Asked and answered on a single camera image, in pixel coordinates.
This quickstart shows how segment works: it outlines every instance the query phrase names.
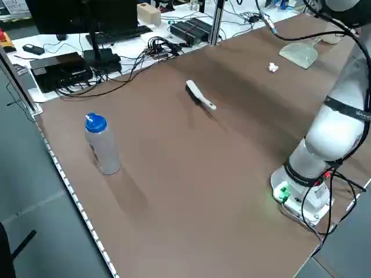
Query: metal pole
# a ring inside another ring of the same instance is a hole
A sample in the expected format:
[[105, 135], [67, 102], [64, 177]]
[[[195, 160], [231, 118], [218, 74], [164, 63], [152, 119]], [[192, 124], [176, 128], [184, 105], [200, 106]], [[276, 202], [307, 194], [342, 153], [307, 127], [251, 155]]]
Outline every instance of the metal pole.
[[29, 113], [34, 116], [42, 112], [40, 105], [36, 104], [32, 99], [27, 88], [23, 86], [17, 71], [10, 62], [8, 55], [5, 53], [3, 48], [0, 46], [0, 69], [4, 72], [6, 77], [9, 80], [9, 83], [12, 84], [14, 90], [21, 98], [23, 104], [26, 106]]
[[215, 7], [213, 28], [210, 35], [210, 45], [216, 46], [219, 37], [221, 17], [223, 16], [225, 0], [218, 0]]

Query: black chair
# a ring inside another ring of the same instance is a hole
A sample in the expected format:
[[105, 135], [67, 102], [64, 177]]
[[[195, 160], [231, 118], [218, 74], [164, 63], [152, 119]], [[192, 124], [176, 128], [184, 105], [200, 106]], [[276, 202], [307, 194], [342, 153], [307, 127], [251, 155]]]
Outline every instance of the black chair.
[[0, 222], [0, 277], [16, 278], [13, 261], [23, 251], [26, 245], [36, 235], [36, 231], [32, 230], [28, 236], [19, 244], [13, 253], [10, 252], [8, 235], [4, 226]]

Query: blue bottle cap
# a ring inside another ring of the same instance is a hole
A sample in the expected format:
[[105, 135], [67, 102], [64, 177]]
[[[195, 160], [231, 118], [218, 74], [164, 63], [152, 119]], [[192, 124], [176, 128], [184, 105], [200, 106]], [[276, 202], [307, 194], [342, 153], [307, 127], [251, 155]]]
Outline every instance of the blue bottle cap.
[[99, 133], [106, 129], [107, 121], [103, 116], [89, 113], [86, 115], [85, 127], [88, 132]]

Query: computer monitor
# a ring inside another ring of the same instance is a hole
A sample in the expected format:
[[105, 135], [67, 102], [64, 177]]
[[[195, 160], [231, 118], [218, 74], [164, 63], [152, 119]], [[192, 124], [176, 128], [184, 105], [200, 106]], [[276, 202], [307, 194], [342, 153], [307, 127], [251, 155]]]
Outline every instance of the computer monitor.
[[95, 68], [119, 63], [111, 49], [99, 49], [95, 32], [135, 29], [136, 0], [26, 0], [41, 34], [90, 33], [93, 50], [83, 52], [84, 59]]

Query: black electronic device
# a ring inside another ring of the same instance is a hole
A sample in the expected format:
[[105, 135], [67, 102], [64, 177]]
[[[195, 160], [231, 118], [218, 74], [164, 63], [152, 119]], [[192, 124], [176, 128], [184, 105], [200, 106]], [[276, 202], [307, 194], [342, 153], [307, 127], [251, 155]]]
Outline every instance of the black electronic device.
[[35, 54], [35, 55], [41, 55], [45, 53], [44, 48], [34, 46], [34, 45], [24, 45], [22, 46], [22, 48], [24, 51]]
[[58, 41], [65, 41], [67, 39], [67, 35], [66, 34], [57, 34], [57, 40]]
[[208, 41], [208, 33], [186, 22], [172, 24], [170, 33], [185, 40], [189, 45]]
[[69, 53], [30, 62], [31, 72], [43, 93], [87, 82], [93, 72], [77, 53]]
[[[138, 26], [135, 29], [127, 29], [120, 32], [100, 32], [96, 34], [97, 43], [103, 45], [105, 43], [115, 43], [118, 41], [125, 41], [128, 39], [137, 38], [145, 33], [152, 32], [150, 28], [145, 25]], [[86, 35], [86, 39], [92, 44], [92, 38], [89, 34]]]
[[187, 20], [186, 23], [193, 25], [194, 27], [202, 30], [203, 32], [207, 33], [208, 38], [210, 37], [212, 26], [206, 22], [201, 21], [200, 19], [190, 19]]
[[258, 22], [260, 19], [261, 19], [260, 15], [259, 15], [259, 14], [256, 14], [256, 15], [254, 15], [254, 16], [250, 16], [249, 19], [248, 19], [248, 22], [249, 22], [249, 23], [256, 23], [256, 22]]
[[96, 32], [137, 28], [136, 0], [26, 0], [41, 34], [90, 33], [93, 50], [83, 52], [98, 72], [116, 71], [119, 57], [111, 49], [99, 49]]

